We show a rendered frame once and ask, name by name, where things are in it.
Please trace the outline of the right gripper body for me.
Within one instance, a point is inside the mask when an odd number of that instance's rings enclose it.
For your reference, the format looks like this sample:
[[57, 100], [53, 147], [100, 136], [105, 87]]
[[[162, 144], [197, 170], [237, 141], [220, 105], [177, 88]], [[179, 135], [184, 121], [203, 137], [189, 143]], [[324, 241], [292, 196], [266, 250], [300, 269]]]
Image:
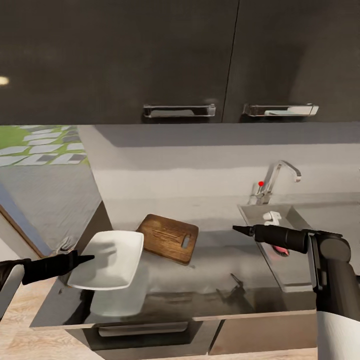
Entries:
[[257, 224], [254, 240], [256, 242], [267, 243], [288, 250], [287, 233], [289, 230], [290, 228], [281, 227], [279, 225]]

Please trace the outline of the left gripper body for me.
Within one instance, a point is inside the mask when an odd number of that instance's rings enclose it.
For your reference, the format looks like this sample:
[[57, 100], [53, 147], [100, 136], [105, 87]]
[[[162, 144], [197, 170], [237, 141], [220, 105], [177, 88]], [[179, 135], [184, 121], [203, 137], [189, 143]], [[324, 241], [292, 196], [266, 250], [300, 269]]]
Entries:
[[49, 256], [48, 258], [44, 258], [44, 260], [46, 271], [43, 281], [66, 275], [68, 272], [79, 266], [78, 253], [77, 250], [74, 249], [72, 252], [68, 252], [68, 254]]

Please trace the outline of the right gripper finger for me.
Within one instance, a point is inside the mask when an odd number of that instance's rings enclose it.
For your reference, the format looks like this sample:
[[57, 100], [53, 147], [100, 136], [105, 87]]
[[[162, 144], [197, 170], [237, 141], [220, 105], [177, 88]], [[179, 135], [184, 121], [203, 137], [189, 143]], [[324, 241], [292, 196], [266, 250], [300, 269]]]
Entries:
[[233, 229], [238, 231], [238, 232], [241, 232], [247, 236], [250, 236], [250, 237], [254, 237], [255, 235], [255, 228], [256, 228], [256, 225], [254, 226], [237, 226], [237, 225], [234, 225], [233, 226]]

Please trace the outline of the vidalia onion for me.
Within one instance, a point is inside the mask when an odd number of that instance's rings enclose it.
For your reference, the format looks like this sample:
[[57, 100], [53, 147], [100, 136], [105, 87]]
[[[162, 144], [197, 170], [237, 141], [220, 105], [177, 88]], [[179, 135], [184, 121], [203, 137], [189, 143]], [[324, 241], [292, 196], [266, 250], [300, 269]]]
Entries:
[[278, 251], [278, 252], [280, 252], [280, 253], [282, 253], [282, 254], [288, 254], [288, 250], [286, 249], [286, 248], [283, 248], [283, 247], [279, 247], [279, 246], [274, 246], [274, 248]]

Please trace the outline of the bowl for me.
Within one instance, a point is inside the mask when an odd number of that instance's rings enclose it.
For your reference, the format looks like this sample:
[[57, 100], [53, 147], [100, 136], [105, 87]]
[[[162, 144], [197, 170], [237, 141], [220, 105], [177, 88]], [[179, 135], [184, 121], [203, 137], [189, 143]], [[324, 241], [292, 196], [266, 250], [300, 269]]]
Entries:
[[71, 271], [67, 284], [83, 290], [128, 288], [137, 272], [144, 244], [141, 232], [109, 230], [98, 232], [81, 256], [94, 258]]

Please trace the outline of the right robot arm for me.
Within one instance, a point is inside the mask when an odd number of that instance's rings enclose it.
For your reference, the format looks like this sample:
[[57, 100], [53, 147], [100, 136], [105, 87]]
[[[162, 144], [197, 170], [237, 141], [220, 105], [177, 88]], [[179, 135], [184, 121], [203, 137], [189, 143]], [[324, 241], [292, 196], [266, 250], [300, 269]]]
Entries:
[[317, 294], [317, 360], [360, 360], [360, 275], [350, 264], [349, 242], [340, 233], [281, 227], [276, 211], [263, 218], [272, 222], [233, 229], [256, 242], [308, 255]]

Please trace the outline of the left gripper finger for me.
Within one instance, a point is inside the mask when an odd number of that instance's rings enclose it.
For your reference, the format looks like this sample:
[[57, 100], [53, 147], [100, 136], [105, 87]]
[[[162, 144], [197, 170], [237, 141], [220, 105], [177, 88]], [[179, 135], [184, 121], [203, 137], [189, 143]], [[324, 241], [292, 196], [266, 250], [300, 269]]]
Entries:
[[94, 258], [95, 258], [94, 255], [81, 255], [81, 256], [78, 255], [78, 264], [80, 265], [80, 264], [90, 261]]

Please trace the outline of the cutting board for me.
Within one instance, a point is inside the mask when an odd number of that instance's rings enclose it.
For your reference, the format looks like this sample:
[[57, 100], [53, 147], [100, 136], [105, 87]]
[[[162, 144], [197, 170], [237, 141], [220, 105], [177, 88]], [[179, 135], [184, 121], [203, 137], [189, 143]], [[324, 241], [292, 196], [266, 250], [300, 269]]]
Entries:
[[[148, 214], [136, 233], [143, 234], [143, 250], [188, 264], [199, 234], [197, 225], [171, 218]], [[187, 248], [182, 248], [186, 235], [190, 235]]]

